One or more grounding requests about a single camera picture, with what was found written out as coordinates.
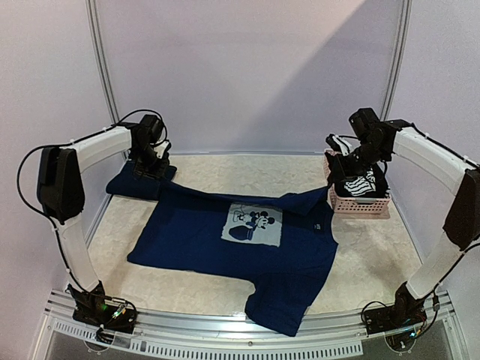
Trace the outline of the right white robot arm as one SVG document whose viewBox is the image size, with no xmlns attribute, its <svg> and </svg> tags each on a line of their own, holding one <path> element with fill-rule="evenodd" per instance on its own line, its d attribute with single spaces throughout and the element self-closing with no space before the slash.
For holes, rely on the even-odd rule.
<svg viewBox="0 0 480 360">
<path fill-rule="evenodd" d="M 452 196 L 441 235 L 421 267 L 406 282 L 413 299 L 429 296 L 479 240 L 479 164 L 420 131 L 403 119 L 382 121 L 371 108 L 348 119 L 358 146 L 345 136 L 329 134 L 333 150 L 328 182 L 334 184 L 366 176 L 379 162 L 400 158 L 441 184 Z"/>
</svg>

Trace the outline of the dark blue denim jeans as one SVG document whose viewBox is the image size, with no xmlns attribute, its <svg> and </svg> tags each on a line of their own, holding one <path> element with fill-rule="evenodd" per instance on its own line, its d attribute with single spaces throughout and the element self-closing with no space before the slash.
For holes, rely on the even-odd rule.
<svg viewBox="0 0 480 360">
<path fill-rule="evenodd" d="M 111 195 L 130 197 L 138 200 L 158 200 L 161 182 L 172 181 L 177 167 L 169 165 L 161 180 L 136 175 L 134 162 L 128 160 L 121 171 L 106 185 L 106 192 Z"/>
</svg>

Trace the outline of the blue garment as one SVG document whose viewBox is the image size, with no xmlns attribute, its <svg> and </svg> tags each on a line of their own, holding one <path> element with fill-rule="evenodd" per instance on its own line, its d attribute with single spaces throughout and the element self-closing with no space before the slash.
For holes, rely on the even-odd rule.
<svg viewBox="0 0 480 360">
<path fill-rule="evenodd" d="M 331 271 L 328 188 L 279 197 L 206 193 L 165 183 L 130 263 L 249 281 L 244 312 L 293 337 Z"/>
</svg>

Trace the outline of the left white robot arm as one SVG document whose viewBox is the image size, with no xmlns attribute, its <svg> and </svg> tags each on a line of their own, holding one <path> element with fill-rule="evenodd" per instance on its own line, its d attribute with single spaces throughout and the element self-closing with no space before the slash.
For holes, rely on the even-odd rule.
<svg viewBox="0 0 480 360">
<path fill-rule="evenodd" d="M 37 199 L 52 222 L 70 284 L 77 291 L 90 293 L 100 283 L 83 235 L 83 172 L 121 152 L 130 153 L 133 172 L 139 177 L 162 179 L 170 165 L 171 144 L 161 115 L 149 109 L 143 115 L 138 123 L 122 118 L 82 139 L 42 149 Z"/>
</svg>

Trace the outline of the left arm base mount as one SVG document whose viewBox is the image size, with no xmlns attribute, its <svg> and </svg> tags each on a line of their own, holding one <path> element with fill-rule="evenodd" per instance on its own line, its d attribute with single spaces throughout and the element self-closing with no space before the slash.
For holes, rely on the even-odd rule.
<svg viewBox="0 0 480 360">
<path fill-rule="evenodd" d="M 134 332 L 137 308 L 126 299 L 106 295 L 102 283 L 91 292 L 79 291 L 69 284 L 67 291 L 75 301 L 75 321 L 115 332 Z"/>
</svg>

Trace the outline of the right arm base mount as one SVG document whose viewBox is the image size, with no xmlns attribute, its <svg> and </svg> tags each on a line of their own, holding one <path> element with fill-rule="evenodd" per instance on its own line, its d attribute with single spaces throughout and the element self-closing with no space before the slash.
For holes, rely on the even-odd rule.
<svg viewBox="0 0 480 360">
<path fill-rule="evenodd" d="M 437 320 L 440 300 L 437 294 L 433 294 L 431 300 L 432 319 L 428 319 L 424 299 L 411 308 L 407 307 L 406 299 L 401 299 L 391 306 L 381 301 L 367 303 L 361 310 L 361 322 L 368 335 L 385 333 L 384 340 L 390 350 L 408 353 Z"/>
</svg>

